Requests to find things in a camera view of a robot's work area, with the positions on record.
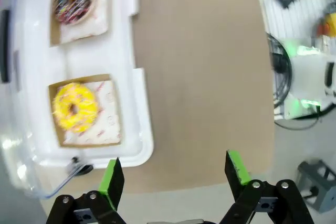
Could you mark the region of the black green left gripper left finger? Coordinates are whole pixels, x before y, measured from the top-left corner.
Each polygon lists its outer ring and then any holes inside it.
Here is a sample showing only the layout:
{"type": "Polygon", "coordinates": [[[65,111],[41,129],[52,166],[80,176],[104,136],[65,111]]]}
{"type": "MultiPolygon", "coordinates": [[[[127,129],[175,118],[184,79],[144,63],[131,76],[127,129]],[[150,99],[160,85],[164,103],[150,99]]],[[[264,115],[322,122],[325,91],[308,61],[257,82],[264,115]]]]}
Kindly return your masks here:
{"type": "Polygon", "coordinates": [[[117,213],[124,186],[124,174],[119,159],[112,159],[105,169],[98,190],[78,198],[60,195],[55,199],[47,224],[61,223],[125,223],[117,213]]]}

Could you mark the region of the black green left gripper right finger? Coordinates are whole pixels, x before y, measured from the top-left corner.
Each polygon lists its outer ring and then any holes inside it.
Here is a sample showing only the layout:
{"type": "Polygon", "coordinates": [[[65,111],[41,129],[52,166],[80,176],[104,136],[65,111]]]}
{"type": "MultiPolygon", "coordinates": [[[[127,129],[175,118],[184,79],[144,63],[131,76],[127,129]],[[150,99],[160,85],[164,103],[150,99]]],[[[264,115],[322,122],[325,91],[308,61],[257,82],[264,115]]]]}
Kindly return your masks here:
{"type": "Polygon", "coordinates": [[[234,203],[220,223],[250,223],[255,213],[267,213],[273,223],[313,223],[296,184],[290,179],[276,185],[251,179],[237,151],[227,150],[225,174],[234,203]]]}

